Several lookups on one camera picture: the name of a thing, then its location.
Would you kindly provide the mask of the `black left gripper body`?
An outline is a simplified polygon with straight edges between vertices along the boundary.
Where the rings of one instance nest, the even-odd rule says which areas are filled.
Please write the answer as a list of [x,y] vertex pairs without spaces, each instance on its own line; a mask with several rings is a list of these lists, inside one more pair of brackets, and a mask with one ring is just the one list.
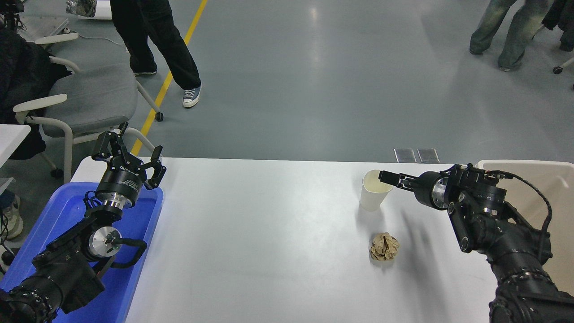
[[119,200],[124,204],[135,204],[146,176],[141,174],[143,161],[137,158],[125,161],[112,158],[95,191],[100,201]]

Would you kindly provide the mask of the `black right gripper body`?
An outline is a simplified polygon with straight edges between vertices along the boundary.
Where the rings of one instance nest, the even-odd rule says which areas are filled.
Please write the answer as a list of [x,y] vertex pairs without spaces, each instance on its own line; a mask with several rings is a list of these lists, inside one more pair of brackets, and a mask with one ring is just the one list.
[[438,172],[434,171],[427,171],[420,176],[418,176],[412,182],[412,189],[415,195],[415,198],[420,204],[423,204],[428,207],[432,207],[433,209],[438,209],[438,207],[433,202],[433,188],[435,187],[435,183],[438,180]]

